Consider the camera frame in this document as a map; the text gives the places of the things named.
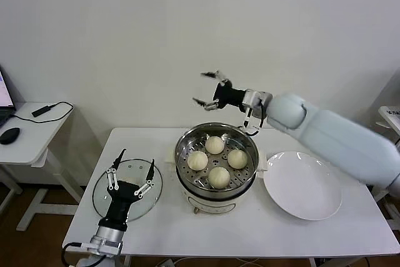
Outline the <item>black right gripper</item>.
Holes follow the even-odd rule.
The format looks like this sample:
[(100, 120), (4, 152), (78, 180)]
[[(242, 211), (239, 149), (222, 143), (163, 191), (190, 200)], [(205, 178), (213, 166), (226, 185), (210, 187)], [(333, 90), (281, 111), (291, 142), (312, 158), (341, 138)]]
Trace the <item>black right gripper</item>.
[(233, 88), (232, 82), (228, 81), (227, 77), (219, 70), (215, 72), (203, 72), (201, 76), (218, 80), (219, 84), (216, 87), (213, 100), (206, 102), (197, 98), (192, 100), (200, 105), (205, 111), (213, 111), (216, 109), (223, 109), (227, 105), (239, 108), (244, 113), (246, 110), (243, 106), (243, 99), (245, 97), (245, 90)]

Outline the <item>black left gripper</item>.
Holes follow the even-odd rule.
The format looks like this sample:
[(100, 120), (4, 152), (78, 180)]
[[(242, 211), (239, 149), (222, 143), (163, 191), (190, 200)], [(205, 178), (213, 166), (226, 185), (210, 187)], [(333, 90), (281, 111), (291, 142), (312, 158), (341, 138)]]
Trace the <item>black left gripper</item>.
[(146, 182), (141, 187), (125, 181), (118, 181), (116, 171), (118, 170), (125, 151), (126, 149), (123, 149), (119, 156), (114, 160), (111, 167), (106, 170), (108, 181), (107, 191), (112, 200), (106, 216), (99, 221), (99, 226), (102, 227), (111, 229), (127, 229), (128, 212), (131, 205), (143, 198), (143, 196), (154, 187), (154, 159), (152, 159), (147, 172)]

